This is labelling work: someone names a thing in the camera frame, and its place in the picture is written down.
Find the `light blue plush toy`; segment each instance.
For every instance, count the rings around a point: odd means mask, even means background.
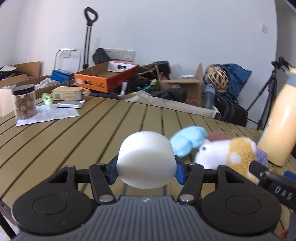
[[[170,139],[174,155],[179,158],[187,156],[193,148],[201,146],[206,137],[206,130],[199,126],[189,126],[178,131]]]

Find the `black suitcase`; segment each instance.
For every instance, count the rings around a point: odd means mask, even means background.
[[[233,103],[219,93],[216,93],[215,106],[222,116],[222,120],[239,126],[246,126],[248,112],[240,105]]]

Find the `gray bottle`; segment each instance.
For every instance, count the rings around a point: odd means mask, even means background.
[[[216,91],[213,85],[207,84],[203,91],[202,107],[214,109]]]

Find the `black jar lid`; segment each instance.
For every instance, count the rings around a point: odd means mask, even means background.
[[[35,85],[21,85],[12,89],[13,95],[24,95],[35,91]]]

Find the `glass jar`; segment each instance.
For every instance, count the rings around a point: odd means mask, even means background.
[[[36,115],[35,85],[22,85],[12,89],[16,119],[25,120]]]

